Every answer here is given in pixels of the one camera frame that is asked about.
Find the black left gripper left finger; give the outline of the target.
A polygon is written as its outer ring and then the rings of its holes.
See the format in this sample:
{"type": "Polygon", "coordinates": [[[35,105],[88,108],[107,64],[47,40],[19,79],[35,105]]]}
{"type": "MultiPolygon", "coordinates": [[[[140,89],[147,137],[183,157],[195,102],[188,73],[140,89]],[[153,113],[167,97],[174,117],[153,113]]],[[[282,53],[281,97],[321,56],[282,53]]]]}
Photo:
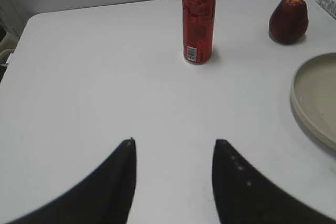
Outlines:
{"type": "Polygon", "coordinates": [[[126,223],[136,152],[129,138],[103,152],[18,153],[1,165],[1,223],[126,223]]]}

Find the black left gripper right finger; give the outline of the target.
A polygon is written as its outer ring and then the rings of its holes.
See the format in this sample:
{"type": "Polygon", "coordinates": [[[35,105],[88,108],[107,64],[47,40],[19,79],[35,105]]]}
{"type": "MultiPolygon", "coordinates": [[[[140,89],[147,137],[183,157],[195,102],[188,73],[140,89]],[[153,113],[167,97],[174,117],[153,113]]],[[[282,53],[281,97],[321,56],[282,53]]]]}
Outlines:
{"type": "Polygon", "coordinates": [[[268,180],[227,140],[216,140],[212,187],[220,223],[335,223],[268,180]]]}

